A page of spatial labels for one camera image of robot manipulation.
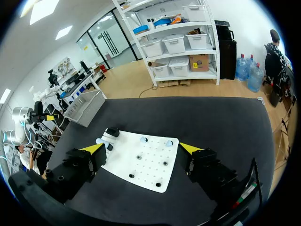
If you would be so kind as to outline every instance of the blue container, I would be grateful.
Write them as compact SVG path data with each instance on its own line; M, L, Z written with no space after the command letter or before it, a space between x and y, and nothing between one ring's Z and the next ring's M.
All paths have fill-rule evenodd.
M61 94L60 98L64 98L65 95L66 95L66 92L63 92L63 93Z
M241 54L241 58L236 61L235 77L239 81L246 81L248 77L248 62L244 59L244 54Z
M256 62L253 60L253 55L251 54L251 58L248 58L246 60L248 62L248 67L247 67L247 74L248 74L248 77L250 77L250 70L251 70L251 67L256 67Z
M154 22L155 27L161 24L169 25L171 23L171 19L159 19L158 21Z
M264 72L261 68L259 68L259 63L257 63L256 67L251 67L250 77L248 79L248 88L257 93L262 84L263 77Z
M141 27L137 27L137 28L133 29L133 32L134 32L134 34L137 34L139 32L143 32L143 31L146 31L148 29L149 29L148 25L143 25Z
M79 89L79 91L82 93L83 91L85 91L85 88L82 87L82 88Z

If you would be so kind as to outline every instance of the cardboard box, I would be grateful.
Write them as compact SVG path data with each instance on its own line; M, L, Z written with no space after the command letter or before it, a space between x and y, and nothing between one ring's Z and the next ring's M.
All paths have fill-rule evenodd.
M159 87L167 87L168 86L168 81L159 81L158 86Z
M190 79L184 79L184 80L181 80L180 81L180 85L186 85L186 86L189 86L191 83L191 80Z
M177 86L179 85L179 80L168 81L168 86Z
M192 72L207 72L209 70L208 54L189 55L189 61Z

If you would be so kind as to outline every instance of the white ceiling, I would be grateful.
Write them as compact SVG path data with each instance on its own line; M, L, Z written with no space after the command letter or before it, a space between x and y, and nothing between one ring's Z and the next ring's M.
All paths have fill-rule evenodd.
M0 47L0 96L14 91L22 79L51 52L74 41L93 17L111 0L60 0L53 14L29 26L32 10L11 25ZM73 25L66 36L55 40L59 30Z

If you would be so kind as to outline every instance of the black refrigerator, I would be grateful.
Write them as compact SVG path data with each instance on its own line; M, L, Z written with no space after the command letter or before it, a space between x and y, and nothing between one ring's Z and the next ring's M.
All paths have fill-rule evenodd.
M230 24L226 21L215 21L220 46L221 72L220 79L235 79L236 41Z

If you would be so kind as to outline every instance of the white plastic storage bin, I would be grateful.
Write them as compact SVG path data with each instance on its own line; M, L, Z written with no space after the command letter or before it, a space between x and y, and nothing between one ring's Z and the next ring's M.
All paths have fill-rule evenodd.
M190 22L206 21L205 5L183 6L183 9Z
M207 34L187 34L191 49L204 49L207 48Z
M165 43L167 50L170 54L183 53L185 52L184 35L183 34L172 34L166 36L162 42Z
M156 75L156 78L168 77L171 73L171 68L168 66L169 58L156 60L156 63L164 64L164 66L151 67L152 71Z
M162 39L155 38L141 45L147 57L155 57L162 55L164 52Z
M82 93L67 108L63 116L79 125L88 127L104 102L103 94L99 90Z
M189 74L189 57L179 56L170 60L169 65L175 77L187 77Z

